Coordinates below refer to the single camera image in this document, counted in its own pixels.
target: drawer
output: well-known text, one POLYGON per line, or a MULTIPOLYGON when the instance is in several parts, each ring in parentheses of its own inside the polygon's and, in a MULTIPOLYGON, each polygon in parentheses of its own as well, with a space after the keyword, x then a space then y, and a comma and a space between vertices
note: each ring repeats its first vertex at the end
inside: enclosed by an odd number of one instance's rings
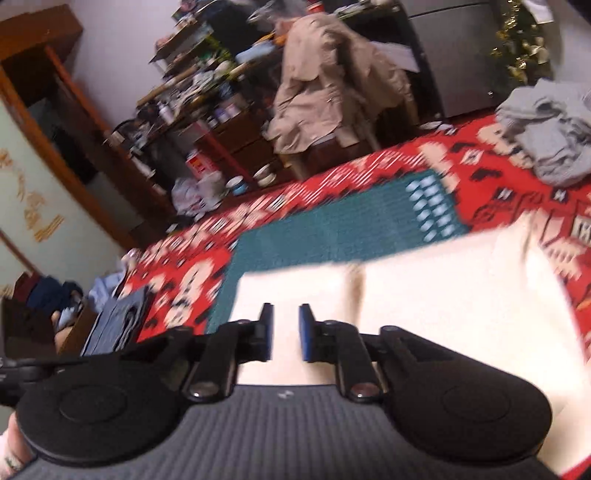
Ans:
POLYGON ((429 12, 438 10, 445 10, 447 8, 464 7, 466 5, 474 5, 482 3, 488 5, 488 0, 477 0, 470 2, 470 0, 398 0, 404 7, 406 14, 409 17, 415 15, 423 15, 429 12))
POLYGON ((197 148, 209 159, 216 164, 216 167, 220 169, 226 179, 231 179, 238 175, 238 173, 228 164, 228 162, 209 145, 205 140, 199 139, 195 142, 197 148))
POLYGON ((261 138, 234 153, 234 157, 248 173, 254 175, 257 170, 271 163, 275 159, 275 154, 272 145, 261 138))

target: wooden door frame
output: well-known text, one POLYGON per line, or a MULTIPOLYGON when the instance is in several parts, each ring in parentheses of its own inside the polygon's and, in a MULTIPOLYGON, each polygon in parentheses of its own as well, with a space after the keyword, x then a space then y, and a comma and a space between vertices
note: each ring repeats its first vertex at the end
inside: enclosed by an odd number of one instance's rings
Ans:
POLYGON ((61 63, 55 50, 50 45, 45 46, 45 54, 53 64, 58 78, 73 94, 74 98, 82 106, 82 109, 90 117, 92 122, 100 129, 106 147, 118 157, 121 162, 120 171, 105 171, 115 188, 135 208, 144 219, 157 230, 166 230, 169 220, 176 215, 172 204, 158 194, 151 183, 137 169, 129 154, 118 145, 111 145, 111 129, 102 119, 92 102, 82 93, 78 85, 74 83, 69 72, 61 63))
POLYGON ((25 135, 41 160, 47 165, 75 201, 95 220, 96 223, 123 249, 137 247, 137 243, 125 233, 102 209, 95 198, 86 190, 84 184, 68 167, 61 155, 54 149, 49 139, 31 116, 22 102, 10 78, 0 66, 0 99, 4 101, 13 120, 25 135))
POLYGON ((8 248, 9 252, 12 253, 17 260, 22 263, 29 272, 36 273, 40 277, 42 277, 42 273, 37 269, 35 265, 22 253, 19 248, 13 243, 12 240, 8 238, 8 236, 4 233, 4 230, 0 228, 0 243, 4 244, 6 248, 8 248))

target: wooden cabinet door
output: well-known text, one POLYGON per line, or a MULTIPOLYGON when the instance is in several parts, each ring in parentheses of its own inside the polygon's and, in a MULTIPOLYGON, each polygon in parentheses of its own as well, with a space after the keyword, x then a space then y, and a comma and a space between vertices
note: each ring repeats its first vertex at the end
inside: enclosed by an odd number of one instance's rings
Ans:
POLYGON ((65 58, 82 31, 82 25, 68 5, 8 18, 0 22, 0 60, 46 44, 52 45, 65 58))
POLYGON ((115 188, 134 207, 134 209, 157 231, 164 232, 169 220, 174 216, 174 208, 168 199, 153 188, 152 184, 139 172, 129 155, 120 147, 110 145, 108 139, 111 129, 100 117, 90 100, 76 86, 72 77, 62 65, 52 47, 46 46, 45 53, 55 68, 58 85, 67 90, 72 99, 80 105, 93 125, 96 140, 104 155, 97 166, 110 179, 115 188))

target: folded gray cloth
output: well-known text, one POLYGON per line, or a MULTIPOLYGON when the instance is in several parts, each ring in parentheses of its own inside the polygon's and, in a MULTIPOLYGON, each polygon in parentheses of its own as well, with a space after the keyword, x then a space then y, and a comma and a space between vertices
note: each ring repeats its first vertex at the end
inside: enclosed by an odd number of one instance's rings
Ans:
POLYGON ((568 187, 591 173, 591 89, 540 80, 520 87, 496 111, 505 136, 534 161, 543 182, 568 187))

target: cluttered shelf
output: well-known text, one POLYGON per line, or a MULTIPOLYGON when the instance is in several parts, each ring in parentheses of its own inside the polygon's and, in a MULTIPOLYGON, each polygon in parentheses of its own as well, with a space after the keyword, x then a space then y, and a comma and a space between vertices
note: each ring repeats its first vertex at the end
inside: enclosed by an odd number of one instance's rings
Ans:
MULTIPOLYGON (((194 176, 195 170, 187 170, 185 165, 190 164, 190 158, 199 157, 211 167, 205 169, 207 172, 215 170, 222 175, 231 192, 240 195, 241 189, 233 186, 243 184, 250 191, 260 192, 269 186, 268 181, 277 182, 276 177, 304 179, 371 151, 408 140, 417 134, 414 125, 418 121, 444 118, 447 110, 458 114, 482 109, 494 102, 489 95, 490 88, 484 84, 477 90, 486 91, 485 95, 458 95, 455 91, 448 92, 447 97, 440 94, 442 90, 438 83, 454 83, 460 87, 462 83, 438 77, 441 72, 433 68, 432 61, 439 55, 427 47, 442 43, 443 33, 438 33, 435 39, 427 39, 425 35, 433 30, 423 31, 414 18, 415 14, 429 14, 429 18, 434 18, 439 15, 439 10, 431 12, 425 7, 424 12, 413 11, 409 17, 405 0, 377 2, 375 5, 367 1, 351 5, 339 1, 332 3, 331 6, 330 0, 326 1, 326 8, 334 10, 329 15, 318 13, 323 10, 319 2, 309 6, 309 13, 322 15, 318 17, 322 21, 316 27, 304 27, 297 35, 303 35, 302 39, 308 42, 312 37, 305 33, 306 28, 333 29, 333 33, 348 44, 364 42, 366 58, 372 57, 377 49, 394 66, 394 70, 384 74, 389 76, 399 72, 395 75, 400 76, 399 79, 388 78, 384 84, 376 83, 373 87, 365 85, 367 79, 365 83, 354 81, 354 88, 362 96, 369 96, 370 102, 375 102, 373 107, 362 110, 369 112, 375 108, 380 111, 378 116, 371 114, 368 121, 347 127, 359 138, 353 142, 344 140, 336 118, 335 132, 327 130, 326 135, 316 135, 316 131, 326 127, 315 125, 316 120, 313 120, 324 115, 320 112, 324 97, 306 104, 310 116, 305 115, 302 108, 293 119, 284 122, 278 119, 282 115, 277 115, 274 102, 279 101, 275 96, 279 86, 286 81, 282 75, 286 61, 284 43, 292 25, 306 24, 305 17, 294 23, 295 19, 285 17, 276 10, 273 2, 258 8, 250 17, 227 0, 206 4, 188 2, 192 10, 183 10, 184 16, 178 18, 177 33, 157 42, 157 53, 152 60, 166 63, 161 69, 163 83, 138 101, 136 123, 141 124, 141 132, 132 132, 135 144, 140 145, 139 150, 143 159, 148 159, 150 168, 167 171, 165 183, 168 187, 161 184, 163 188, 170 191, 170 186, 178 184, 187 175, 194 176), (254 28, 255 24, 261 26, 261 30, 272 31, 263 34, 254 28), (410 93, 403 93, 408 87, 410 93), (371 92, 378 88, 387 93, 374 98, 371 92), (459 105, 460 97, 462 102, 469 101, 459 105), (450 102, 453 108, 447 109, 450 102), (288 132, 295 128, 290 125, 308 122, 309 132, 305 126, 298 127, 299 134, 288 132), (248 141, 236 147, 233 139, 245 135, 248 141), (290 144, 291 135, 299 140, 290 144), (262 183, 259 182, 257 175, 269 166, 273 166, 274 177, 266 175, 262 183)), ((482 20, 472 16, 473 10, 462 11, 470 14, 462 17, 461 22, 482 20)), ((486 31, 490 27, 487 22, 483 23, 486 31)), ((484 51, 481 39, 473 40, 473 48, 484 51)), ((313 41, 306 45, 307 51, 301 52, 303 56, 311 49, 322 47, 313 41)), ((287 61, 297 64, 295 57, 287 61)), ((460 64, 462 61, 457 59, 457 65, 451 71, 465 72, 460 64)), ((475 92, 474 78, 470 81, 470 89, 463 89, 464 92, 475 92)), ((302 92, 297 98, 305 99, 308 93, 302 92)), ((360 112, 360 115, 365 117, 367 112, 360 112)))

